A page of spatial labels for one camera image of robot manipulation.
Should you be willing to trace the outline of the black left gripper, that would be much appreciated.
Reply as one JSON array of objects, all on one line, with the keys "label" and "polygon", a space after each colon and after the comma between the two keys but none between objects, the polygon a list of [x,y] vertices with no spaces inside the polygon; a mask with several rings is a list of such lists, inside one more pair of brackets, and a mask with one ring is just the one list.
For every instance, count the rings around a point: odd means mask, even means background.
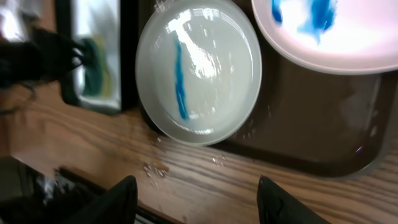
[{"label": "black left gripper", "polygon": [[1,37],[1,87],[24,81],[51,82],[68,74],[76,65],[72,58],[82,62],[86,47],[45,29],[32,29],[30,40],[15,42]]}]

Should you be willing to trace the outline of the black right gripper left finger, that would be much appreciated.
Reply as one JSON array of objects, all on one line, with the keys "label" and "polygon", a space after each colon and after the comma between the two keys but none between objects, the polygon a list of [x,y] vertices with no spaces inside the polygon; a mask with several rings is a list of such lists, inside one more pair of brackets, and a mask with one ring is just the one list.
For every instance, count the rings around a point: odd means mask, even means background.
[{"label": "black right gripper left finger", "polygon": [[125,177],[103,195],[66,219],[67,224],[133,224],[136,219],[137,182]]}]

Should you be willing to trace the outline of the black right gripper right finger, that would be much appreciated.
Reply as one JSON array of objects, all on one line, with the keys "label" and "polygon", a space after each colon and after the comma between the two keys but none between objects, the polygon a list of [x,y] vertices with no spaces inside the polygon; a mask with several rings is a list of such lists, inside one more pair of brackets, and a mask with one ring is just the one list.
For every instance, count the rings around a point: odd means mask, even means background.
[{"label": "black right gripper right finger", "polygon": [[257,206],[260,223],[329,224],[266,176],[259,179]]}]

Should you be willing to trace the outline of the green yellow sponge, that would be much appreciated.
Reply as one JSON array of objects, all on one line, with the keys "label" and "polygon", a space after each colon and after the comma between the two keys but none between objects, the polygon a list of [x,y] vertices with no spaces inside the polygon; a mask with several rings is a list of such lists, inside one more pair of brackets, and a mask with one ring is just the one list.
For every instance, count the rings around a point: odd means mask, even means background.
[{"label": "green yellow sponge", "polygon": [[86,61],[84,67],[83,96],[104,97],[112,95],[113,81],[109,72],[104,46],[99,38],[84,38],[81,40],[85,47],[83,52]]}]

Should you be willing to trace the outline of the white plate single blue streak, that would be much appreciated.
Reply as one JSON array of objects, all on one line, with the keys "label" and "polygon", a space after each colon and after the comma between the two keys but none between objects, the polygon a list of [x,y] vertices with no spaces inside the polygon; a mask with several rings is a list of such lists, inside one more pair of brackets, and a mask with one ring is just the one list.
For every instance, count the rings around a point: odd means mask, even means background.
[{"label": "white plate single blue streak", "polygon": [[232,1],[157,1],[136,55],[140,101],[168,137],[208,146],[251,114],[261,86],[257,35]]}]

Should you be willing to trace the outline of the white plate large blue smear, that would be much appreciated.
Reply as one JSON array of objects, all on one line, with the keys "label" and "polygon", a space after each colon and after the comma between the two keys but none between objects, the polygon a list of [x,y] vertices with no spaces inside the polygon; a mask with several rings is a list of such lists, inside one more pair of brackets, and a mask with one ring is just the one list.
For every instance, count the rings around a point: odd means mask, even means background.
[{"label": "white plate large blue smear", "polygon": [[273,48],[297,65],[336,75],[397,70],[397,0],[252,0]]}]

